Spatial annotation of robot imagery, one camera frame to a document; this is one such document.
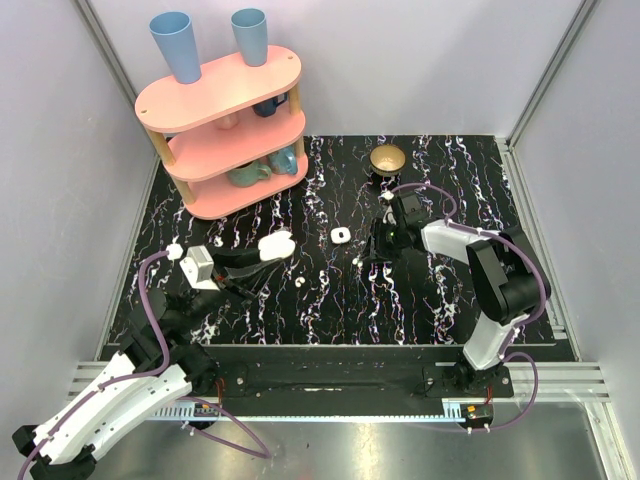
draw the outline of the marble tabletop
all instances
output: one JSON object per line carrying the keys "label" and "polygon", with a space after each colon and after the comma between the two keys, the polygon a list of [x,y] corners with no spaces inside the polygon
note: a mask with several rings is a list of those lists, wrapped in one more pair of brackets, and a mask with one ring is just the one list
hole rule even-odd
{"label": "marble tabletop", "polygon": [[[489,136],[308,137],[307,178],[296,187],[217,221],[194,219],[162,168],[158,170],[108,342],[118,343],[137,296],[142,259],[172,242],[183,246],[256,246],[286,227],[297,249],[248,310],[225,302],[192,334],[202,344],[460,344],[479,308],[466,265],[439,255],[406,251],[393,271],[354,265],[372,220],[383,213],[380,192],[399,183],[430,181],[458,201],[454,220],[503,229],[518,214],[498,148]],[[400,175],[372,174],[368,156],[393,144],[407,156]],[[441,217],[445,200],[421,194]],[[333,245],[330,232],[348,227],[352,240]],[[150,270],[150,284],[178,292],[188,287],[170,262]],[[519,342],[553,343],[546,315],[528,326]]]}

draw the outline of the brown bowl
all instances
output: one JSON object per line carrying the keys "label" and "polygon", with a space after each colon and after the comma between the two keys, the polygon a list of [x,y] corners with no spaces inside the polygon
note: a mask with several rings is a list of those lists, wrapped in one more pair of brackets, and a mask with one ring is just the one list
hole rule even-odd
{"label": "brown bowl", "polygon": [[371,170],[382,177],[393,177],[404,168],[404,152],[395,145],[380,145],[369,155]]}

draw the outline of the three-tiered shelf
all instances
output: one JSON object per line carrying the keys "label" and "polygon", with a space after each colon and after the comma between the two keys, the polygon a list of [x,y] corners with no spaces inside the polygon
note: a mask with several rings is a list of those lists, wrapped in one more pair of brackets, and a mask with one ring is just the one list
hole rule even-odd
{"label": "three-tiered shelf", "polygon": [[[302,65],[291,50],[269,46],[267,63],[247,66],[239,53],[201,66],[192,84],[162,78],[138,96],[135,110],[187,210],[215,220],[300,182],[309,162],[302,133],[298,80]],[[289,100],[270,117],[259,117],[251,105],[289,92]],[[214,120],[237,112],[239,123],[220,130]],[[169,142],[164,134],[177,133]],[[250,187],[236,187],[225,172],[294,145],[296,175],[271,175]]]}

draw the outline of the blue tumbler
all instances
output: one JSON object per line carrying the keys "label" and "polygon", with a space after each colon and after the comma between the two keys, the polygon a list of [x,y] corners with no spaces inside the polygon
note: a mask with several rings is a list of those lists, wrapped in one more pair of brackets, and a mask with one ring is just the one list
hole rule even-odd
{"label": "blue tumbler", "polygon": [[202,72],[191,17],[184,12],[161,13],[151,20],[149,30],[176,80],[197,82]]}
{"label": "blue tumbler", "polygon": [[231,17],[233,34],[244,63],[259,67],[267,63],[267,17],[262,10],[245,8]]}

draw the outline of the gray wall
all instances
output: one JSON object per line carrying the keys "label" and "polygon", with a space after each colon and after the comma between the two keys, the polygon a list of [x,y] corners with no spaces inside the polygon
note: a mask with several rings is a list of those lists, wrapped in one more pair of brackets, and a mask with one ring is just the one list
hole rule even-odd
{"label": "gray wall", "polygon": [[169,75],[148,25],[191,14],[200,60],[236,51],[231,14],[256,6],[302,59],[307,134],[513,128],[580,0],[91,0],[138,91]]}
{"label": "gray wall", "polygon": [[91,360],[153,153],[69,0],[0,4],[0,465]]}
{"label": "gray wall", "polygon": [[603,1],[516,151],[581,352],[640,468],[640,3]]}

